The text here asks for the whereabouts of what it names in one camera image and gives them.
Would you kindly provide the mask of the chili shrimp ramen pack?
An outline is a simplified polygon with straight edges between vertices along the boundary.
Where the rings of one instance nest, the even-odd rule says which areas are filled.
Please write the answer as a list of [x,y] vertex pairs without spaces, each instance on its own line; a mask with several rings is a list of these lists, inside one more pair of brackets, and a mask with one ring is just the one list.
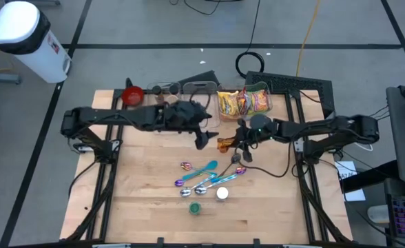
[[251,107],[248,113],[266,112],[269,109],[269,97],[265,90],[249,92],[248,96],[251,100]]

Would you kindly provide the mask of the white paper sheet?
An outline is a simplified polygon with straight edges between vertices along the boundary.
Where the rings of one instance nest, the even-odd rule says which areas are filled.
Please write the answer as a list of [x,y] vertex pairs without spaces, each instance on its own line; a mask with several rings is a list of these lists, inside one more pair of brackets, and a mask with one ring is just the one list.
[[[335,166],[337,167],[340,180],[358,174],[357,170],[355,169],[354,163],[351,161],[335,161]],[[345,193],[344,198],[347,202],[361,202],[366,200],[364,191],[362,189]]]

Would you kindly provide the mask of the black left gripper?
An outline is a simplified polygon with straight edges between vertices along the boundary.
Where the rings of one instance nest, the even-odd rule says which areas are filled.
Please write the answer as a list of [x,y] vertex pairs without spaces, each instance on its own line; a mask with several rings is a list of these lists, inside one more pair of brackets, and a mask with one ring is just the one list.
[[[205,108],[195,101],[176,101],[172,104],[163,105],[163,122],[161,131],[171,132],[195,132],[201,133],[200,122],[210,119],[212,115],[205,112]],[[219,135],[218,132],[207,132],[207,138],[211,139]]]

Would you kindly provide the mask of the red round bowl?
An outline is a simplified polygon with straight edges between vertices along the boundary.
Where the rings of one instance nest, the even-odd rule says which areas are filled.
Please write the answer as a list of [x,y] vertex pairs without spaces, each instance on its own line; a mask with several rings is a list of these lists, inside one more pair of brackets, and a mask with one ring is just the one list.
[[121,98],[127,106],[137,106],[143,103],[144,94],[142,88],[138,86],[129,86],[123,91]]

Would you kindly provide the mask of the teal spoon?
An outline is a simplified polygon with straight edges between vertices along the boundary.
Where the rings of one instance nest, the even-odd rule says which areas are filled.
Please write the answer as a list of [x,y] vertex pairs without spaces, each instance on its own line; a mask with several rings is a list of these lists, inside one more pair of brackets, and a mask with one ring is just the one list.
[[200,174],[200,173],[205,173],[207,171],[211,171],[214,170],[215,168],[217,168],[218,166],[218,162],[217,161],[210,161],[208,162],[208,164],[200,169],[195,169],[195,172],[192,172],[190,174],[187,174],[185,176],[182,177],[183,180],[188,180],[190,178],[195,177],[196,175]]

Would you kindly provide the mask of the gray metal stand base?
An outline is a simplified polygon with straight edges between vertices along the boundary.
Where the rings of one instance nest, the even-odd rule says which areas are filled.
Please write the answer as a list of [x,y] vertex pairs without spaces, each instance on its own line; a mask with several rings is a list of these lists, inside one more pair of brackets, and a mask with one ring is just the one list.
[[21,84],[21,77],[18,74],[2,74],[0,73],[0,83]]

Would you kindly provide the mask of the purple iridescent spoon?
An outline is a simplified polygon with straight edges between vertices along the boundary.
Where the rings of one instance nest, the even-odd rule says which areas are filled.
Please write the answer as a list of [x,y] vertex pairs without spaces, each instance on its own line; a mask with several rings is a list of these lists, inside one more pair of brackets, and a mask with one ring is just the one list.
[[[247,169],[246,169],[245,167],[240,166],[240,167],[237,167],[237,168],[236,168],[234,174],[243,175],[246,171],[247,171]],[[220,181],[220,180],[222,180],[222,179],[224,179],[224,178],[227,178],[227,177],[229,177],[229,175],[227,175],[227,176],[215,177],[215,178],[211,179],[211,182],[212,182],[212,183],[216,183],[216,182],[218,182],[218,181]]]
[[176,180],[174,182],[174,184],[175,184],[176,187],[182,187],[187,180],[190,180],[190,179],[193,179],[195,177],[201,176],[202,174],[203,174],[202,172],[195,172],[195,173],[192,173],[192,174],[188,174],[186,176],[183,176],[181,179]]

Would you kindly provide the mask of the dark metal spoon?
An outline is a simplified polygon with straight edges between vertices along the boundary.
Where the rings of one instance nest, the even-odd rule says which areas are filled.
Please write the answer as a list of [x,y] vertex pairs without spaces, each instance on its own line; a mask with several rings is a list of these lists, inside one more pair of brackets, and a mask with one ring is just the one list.
[[238,153],[235,153],[235,154],[231,157],[231,162],[230,162],[230,164],[229,164],[218,176],[219,176],[219,177],[224,176],[225,173],[229,170],[229,168],[230,168],[232,165],[239,163],[240,159],[241,159],[241,155],[238,154]]

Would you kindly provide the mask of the yellow ramen pack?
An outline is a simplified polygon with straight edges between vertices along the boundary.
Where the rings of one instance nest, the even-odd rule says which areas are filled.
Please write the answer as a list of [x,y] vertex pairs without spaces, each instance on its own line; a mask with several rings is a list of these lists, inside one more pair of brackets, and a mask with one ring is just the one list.
[[240,110],[238,107],[239,91],[235,92],[218,92],[219,110],[225,116],[238,116]]

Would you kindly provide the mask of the clear plastic bin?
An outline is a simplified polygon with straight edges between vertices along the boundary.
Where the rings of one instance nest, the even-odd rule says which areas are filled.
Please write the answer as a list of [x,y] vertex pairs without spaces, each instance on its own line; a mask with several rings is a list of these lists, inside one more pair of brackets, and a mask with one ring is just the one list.
[[213,81],[188,82],[183,86],[183,100],[191,100],[201,104],[206,112],[212,115],[211,118],[200,123],[200,127],[206,130],[220,125],[217,91],[218,85]]
[[269,112],[270,110],[272,110],[272,108],[273,108],[273,103],[272,103],[272,100],[271,100],[271,93],[270,93],[270,90],[269,90],[269,86],[265,83],[265,82],[263,82],[263,81],[261,81],[261,82],[259,82],[259,83],[257,83],[257,84],[254,84],[254,85],[245,85],[244,86],[246,89],[247,89],[247,94],[249,93],[249,92],[255,92],[255,91],[258,91],[258,90],[265,90],[266,92],[267,92],[267,94],[268,94],[268,97],[269,97],[269,109],[266,111],[266,112],[258,112],[258,113],[253,113],[253,114],[250,114],[250,113],[247,113],[247,114],[245,114],[245,115],[241,115],[241,114],[239,114],[238,116],[225,116],[225,115],[223,115],[221,112],[220,112],[220,110],[219,110],[219,104],[218,104],[218,110],[219,110],[219,112],[220,112],[220,115],[221,115],[221,118],[222,118],[222,120],[225,120],[225,121],[227,121],[227,120],[236,120],[236,119],[239,119],[239,118],[243,118],[243,119],[245,119],[245,120],[249,120],[252,116],[254,116],[254,115],[257,115],[257,114],[266,114],[267,112]]
[[[162,93],[159,94],[159,95],[155,95],[155,94],[152,92],[152,88],[153,88],[154,86],[156,86],[156,85],[160,86],[161,89],[162,89]],[[177,94],[171,94],[171,93],[169,92],[169,87],[170,87],[171,85],[177,85],[177,86],[179,87],[179,93],[177,93]],[[153,123],[153,124],[149,124],[149,125],[147,126],[147,130],[148,130],[148,131],[159,131],[159,132],[161,132],[160,128],[162,127],[163,122],[161,121],[160,118],[162,117],[163,105],[169,104],[169,103],[165,101],[163,104],[158,104],[157,101],[156,101],[156,98],[157,98],[158,96],[163,96],[164,99],[166,99],[169,95],[176,95],[176,96],[179,98],[178,101],[181,101],[181,100],[182,100],[182,99],[181,99],[181,86],[180,86],[179,83],[177,83],[177,82],[160,82],[160,83],[151,83],[151,84],[148,85],[148,87],[147,87],[147,94],[146,94],[146,99],[147,99],[147,100],[146,100],[145,104],[146,104],[147,106],[151,106],[151,105],[154,106],[154,107],[153,107],[153,110],[154,110],[154,123]]]

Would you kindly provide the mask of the black wedge panel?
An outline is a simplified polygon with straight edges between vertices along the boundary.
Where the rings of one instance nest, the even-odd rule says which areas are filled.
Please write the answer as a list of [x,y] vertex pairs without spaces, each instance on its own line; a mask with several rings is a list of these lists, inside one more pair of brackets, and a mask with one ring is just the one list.
[[218,78],[215,75],[215,72],[213,70],[203,72],[201,74],[197,74],[195,76],[191,76],[186,79],[179,80],[178,83],[181,85],[184,85],[189,82],[203,82],[203,81],[210,81],[214,82],[216,85],[220,85],[220,82]]

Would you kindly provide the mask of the brown spice pouch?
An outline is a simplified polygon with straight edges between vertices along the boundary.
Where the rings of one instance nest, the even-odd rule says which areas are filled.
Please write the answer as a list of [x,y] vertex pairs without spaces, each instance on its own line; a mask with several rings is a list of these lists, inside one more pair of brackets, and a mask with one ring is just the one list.
[[217,150],[220,153],[227,153],[229,148],[236,147],[238,141],[235,137],[231,138],[217,138]]

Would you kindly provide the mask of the white trash bin black band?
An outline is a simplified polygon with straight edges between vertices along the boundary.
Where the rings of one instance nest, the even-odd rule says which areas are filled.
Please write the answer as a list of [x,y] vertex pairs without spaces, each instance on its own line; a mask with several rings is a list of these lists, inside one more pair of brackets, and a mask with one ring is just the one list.
[[47,16],[27,1],[11,1],[0,9],[0,51],[15,56],[47,83],[66,80],[72,64]]

